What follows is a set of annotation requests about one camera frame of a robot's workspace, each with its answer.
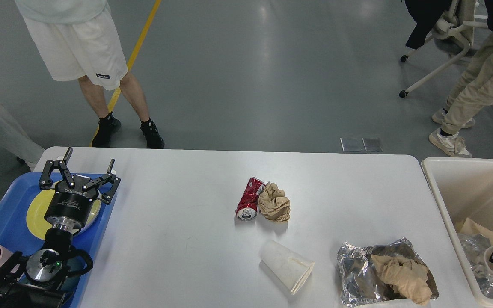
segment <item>beige bin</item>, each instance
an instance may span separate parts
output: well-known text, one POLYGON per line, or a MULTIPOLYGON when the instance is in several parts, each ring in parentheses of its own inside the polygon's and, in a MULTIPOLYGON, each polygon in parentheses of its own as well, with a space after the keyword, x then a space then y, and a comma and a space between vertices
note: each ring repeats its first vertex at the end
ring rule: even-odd
POLYGON ((454 223, 471 218, 493 231, 493 160, 479 158, 426 158, 421 163, 446 229, 475 299, 493 308, 471 271, 454 223))

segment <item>crumpled foil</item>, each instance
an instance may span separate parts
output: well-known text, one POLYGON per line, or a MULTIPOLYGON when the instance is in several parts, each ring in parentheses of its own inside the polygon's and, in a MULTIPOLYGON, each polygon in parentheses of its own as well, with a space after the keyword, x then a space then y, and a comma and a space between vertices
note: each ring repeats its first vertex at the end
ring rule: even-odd
POLYGON ((482 234, 467 235, 458 233, 457 236, 460 238, 461 247, 469 261, 481 292, 487 298, 493 299, 493 275, 484 264, 484 251, 491 246, 490 240, 482 234))
MULTIPOLYGON (((376 268, 372 264, 372 254, 405 257, 425 265, 412 249, 412 243, 406 238, 401 238, 387 246, 355 247, 344 242, 337 255, 337 269, 340 271, 342 282, 340 297, 344 305, 356 307, 405 298, 393 292, 391 286, 378 278, 376 268)), ((431 299, 438 298, 439 292, 431 271, 427 273, 427 285, 433 293, 431 299)))

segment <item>office chair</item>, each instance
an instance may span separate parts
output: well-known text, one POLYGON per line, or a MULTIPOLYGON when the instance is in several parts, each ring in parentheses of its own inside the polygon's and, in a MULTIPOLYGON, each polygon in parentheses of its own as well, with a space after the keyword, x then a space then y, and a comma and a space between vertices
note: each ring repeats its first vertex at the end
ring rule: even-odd
MULTIPOLYGON (((427 37, 424 43, 426 45, 429 41, 435 39, 437 48, 448 53, 450 60, 418 80, 412 86, 402 90, 399 93, 401 98, 407 97, 408 93, 414 91, 450 65, 461 61, 466 56, 472 57, 475 54, 476 51, 471 49, 473 46, 474 28, 488 29, 485 22, 474 21, 476 2, 477 0, 452 0, 450 8, 437 20, 431 30, 431 35, 427 37)), ((419 48, 413 49, 401 56, 401 62, 406 62, 418 50, 419 48)))

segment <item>white table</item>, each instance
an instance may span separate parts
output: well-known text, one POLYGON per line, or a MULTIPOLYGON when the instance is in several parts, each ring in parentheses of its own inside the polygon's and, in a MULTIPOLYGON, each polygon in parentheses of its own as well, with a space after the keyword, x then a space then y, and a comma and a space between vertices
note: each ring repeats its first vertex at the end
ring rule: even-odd
MULTIPOLYGON (((36 171, 65 152, 47 149, 36 171)), ((111 158, 122 184, 81 308, 341 307, 342 243, 401 237, 436 280, 440 297, 427 307, 477 307, 412 156, 74 148, 68 166, 103 173, 111 158), (234 219, 252 176, 284 189, 288 224, 234 219), (267 240, 315 261, 295 296, 262 263, 267 240)), ((418 307, 410 300, 374 306, 418 307)))

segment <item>shirt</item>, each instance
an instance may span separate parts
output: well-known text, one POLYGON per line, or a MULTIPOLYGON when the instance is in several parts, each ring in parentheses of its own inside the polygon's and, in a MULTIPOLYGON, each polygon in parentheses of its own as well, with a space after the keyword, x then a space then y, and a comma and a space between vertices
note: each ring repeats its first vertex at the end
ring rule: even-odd
POLYGON ((104 10, 106 0, 15 0, 22 16, 48 24, 80 24, 104 10))

